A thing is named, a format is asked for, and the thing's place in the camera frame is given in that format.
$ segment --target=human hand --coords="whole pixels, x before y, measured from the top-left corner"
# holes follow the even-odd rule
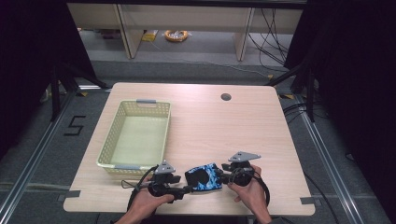
[[[255,171],[254,175],[261,178],[260,175],[262,174],[262,168],[255,165],[251,165],[251,167]],[[234,201],[236,203],[242,201],[242,203],[255,215],[259,223],[264,224],[271,222],[272,219],[265,202],[264,189],[260,185],[259,181],[252,178],[250,183],[244,187],[229,183],[228,188],[235,191],[238,195]]]
[[[170,203],[174,199],[171,194],[154,197],[148,189],[141,189],[134,197],[130,209],[116,224],[139,224],[143,219],[150,217],[161,204]]]

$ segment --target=gray floor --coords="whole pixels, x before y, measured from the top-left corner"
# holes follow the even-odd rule
[[[126,58],[120,39],[104,40],[95,31],[80,33],[97,76],[106,83],[117,81],[142,82],[180,82],[262,85],[270,75],[279,76],[281,72],[263,68],[259,52],[254,44],[247,43],[245,60],[238,62],[234,54],[233,34],[191,32],[182,43],[170,43],[157,34],[154,43],[143,42],[132,60]],[[260,35],[253,38],[262,43]],[[279,42],[287,47],[292,35],[279,35]],[[280,58],[279,51],[266,47]],[[261,56],[262,63],[277,70],[285,70],[280,64],[268,57]],[[79,79],[80,84],[89,84]],[[288,91],[292,78],[279,84],[280,93]],[[67,213],[63,210],[62,196],[70,187],[74,175],[88,145],[95,124],[106,102],[108,92],[90,91],[86,96],[75,96],[67,107],[59,127],[56,129],[41,162],[34,169],[29,184],[14,208],[8,223],[105,223],[120,214]],[[296,104],[292,99],[280,99],[284,108]],[[39,145],[41,136],[50,125],[50,101],[44,102],[35,112],[34,118],[20,138],[0,162],[0,198],[8,196],[13,183],[18,182],[25,164]],[[65,136],[76,130],[69,128],[74,116],[83,125],[80,135]],[[347,148],[341,136],[332,125],[325,107],[315,106],[315,124],[323,142],[326,144],[336,168],[343,177],[365,223],[390,223],[384,211],[365,181],[359,167],[346,158]],[[324,192],[339,223],[349,223],[347,213],[340,203],[332,181],[322,163],[310,133],[306,129],[304,117],[297,110],[286,116],[294,144],[304,171]],[[288,217],[294,223],[334,223],[329,205],[319,190],[307,179],[314,199],[318,200],[316,213],[312,217]]]

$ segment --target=yellow object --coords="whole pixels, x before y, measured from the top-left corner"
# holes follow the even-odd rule
[[[165,38],[171,42],[182,42],[189,36],[187,31],[171,31],[165,32]]]
[[[142,36],[142,41],[154,41],[157,33],[158,30],[147,30]]]

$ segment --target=black curtain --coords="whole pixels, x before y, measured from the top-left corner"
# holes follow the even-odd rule
[[[330,46],[313,68],[330,115],[389,219],[396,222],[396,3],[348,1]],[[301,62],[325,18],[304,12],[287,66]]]

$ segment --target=round hole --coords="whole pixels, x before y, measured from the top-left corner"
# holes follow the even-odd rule
[[[222,99],[223,101],[229,101],[229,100],[231,100],[231,95],[228,94],[228,93],[223,93],[223,94],[221,95],[221,99]]]

